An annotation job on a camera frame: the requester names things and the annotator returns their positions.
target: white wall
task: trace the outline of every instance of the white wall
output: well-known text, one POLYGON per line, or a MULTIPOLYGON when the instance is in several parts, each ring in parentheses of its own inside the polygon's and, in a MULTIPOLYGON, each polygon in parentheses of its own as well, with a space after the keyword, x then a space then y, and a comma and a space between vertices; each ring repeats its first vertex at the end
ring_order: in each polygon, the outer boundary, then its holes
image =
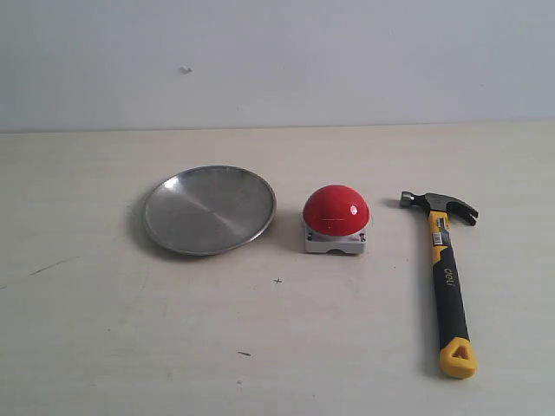
POLYGON ((0 130, 554 117, 554 16, 552 0, 3 0, 0 130))

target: hammer head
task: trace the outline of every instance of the hammer head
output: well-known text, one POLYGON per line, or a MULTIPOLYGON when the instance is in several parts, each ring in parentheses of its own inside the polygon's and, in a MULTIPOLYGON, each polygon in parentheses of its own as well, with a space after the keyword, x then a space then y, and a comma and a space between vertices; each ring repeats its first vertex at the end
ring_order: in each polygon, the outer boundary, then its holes
POLYGON ((443 211, 455 214, 464 219, 470 225, 476 224, 478 212, 470 205, 460 199, 439 195, 437 193, 425 193, 424 195, 414 195, 412 192, 401 192, 401 206, 412 205, 420 206, 427 214, 430 211, 443 211))

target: yellow handle end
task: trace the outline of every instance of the yellow handle end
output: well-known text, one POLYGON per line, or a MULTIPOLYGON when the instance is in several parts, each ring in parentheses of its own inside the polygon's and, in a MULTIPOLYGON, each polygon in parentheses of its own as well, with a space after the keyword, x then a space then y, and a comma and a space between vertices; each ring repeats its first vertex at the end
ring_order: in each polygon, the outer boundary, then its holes
POLYGON ((476 373, 478 364, 469 340, 453 338, 440 351, 440 368, 443 373, 458 379, 467 379, 476 373))

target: metal plate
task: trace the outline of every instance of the metal plate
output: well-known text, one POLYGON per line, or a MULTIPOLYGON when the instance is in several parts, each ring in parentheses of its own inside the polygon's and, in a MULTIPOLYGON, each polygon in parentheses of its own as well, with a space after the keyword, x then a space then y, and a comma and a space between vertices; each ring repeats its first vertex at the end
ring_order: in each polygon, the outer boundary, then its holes
POLYGON ((156 187, 143 218, 148 235, 162 247, 209 256, 258 237, 275 211, 274 192, 258 175, 233 166, 202 166, 156 187))

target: hammer handle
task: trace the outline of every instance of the hammer handle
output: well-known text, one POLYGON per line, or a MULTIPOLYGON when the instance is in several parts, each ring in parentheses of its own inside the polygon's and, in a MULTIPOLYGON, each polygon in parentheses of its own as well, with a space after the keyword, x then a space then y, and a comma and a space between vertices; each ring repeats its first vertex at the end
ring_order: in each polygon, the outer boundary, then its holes
POLYGON ((443 211, 429 214, 433 250, 433 278, 440 331, 440 367, 450 376, 465 379, 476 371, 476 358, 468 337, 459 274, 449 236, 449 219, 443 211))

